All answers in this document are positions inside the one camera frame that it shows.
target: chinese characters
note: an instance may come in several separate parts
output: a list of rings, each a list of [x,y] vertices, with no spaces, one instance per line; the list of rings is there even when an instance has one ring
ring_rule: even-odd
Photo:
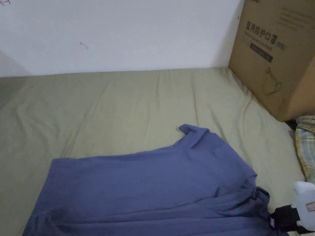
[[[275,34],[271,34],[266,31],[266,29],[259,27],[258,25],[248,21],[246,24],[246,29],[249,32],[252,32],[253,34],[257,35],[259,38],[265,39],[268,42],[270,42],[272,45],[275,45],[276,47],[280,48],[281,50],[286,49],[286,45],[281,43],[278,40],[278,36]]]

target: t-shirt sleeve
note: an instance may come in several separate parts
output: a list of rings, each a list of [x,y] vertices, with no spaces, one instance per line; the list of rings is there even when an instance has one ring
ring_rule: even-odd
[[[179,127],[185,136],[174,146],[184,149],[214,150],[226,144],[217,134],[211,133],[207,128],[199,128],[184,124]]]

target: black label on box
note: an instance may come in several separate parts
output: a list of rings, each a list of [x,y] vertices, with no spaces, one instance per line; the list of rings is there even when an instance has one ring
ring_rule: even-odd
[[[266,53],[264,50],[262,50],[261,48],[257,47],[255,44],[250,43],[249,46],[254,52],[258,53],[260,56],[262,56],[265,60],[267,60],[268,62],[272,62],[273,60],[273,56]]]

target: mark on wall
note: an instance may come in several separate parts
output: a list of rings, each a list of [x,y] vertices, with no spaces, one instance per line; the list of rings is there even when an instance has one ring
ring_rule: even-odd
[[[89,49],[89,47],[88,46],[86,46],[84,43],[82,43],[82,42],[80,42],[80,45],[83,45],[83,46],[85,46],[86,47],[86,50],[88,50]]]
[[[5,3],[10,3],[10,0],[0,0],[0,4],[5,6]]]

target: blue t-shirt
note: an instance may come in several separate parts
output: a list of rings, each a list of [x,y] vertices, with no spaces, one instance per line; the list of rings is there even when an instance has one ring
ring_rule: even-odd
[[[208,129],[180,130],[154,151],[53,160],[23,235],[281,235],[239,155]]]

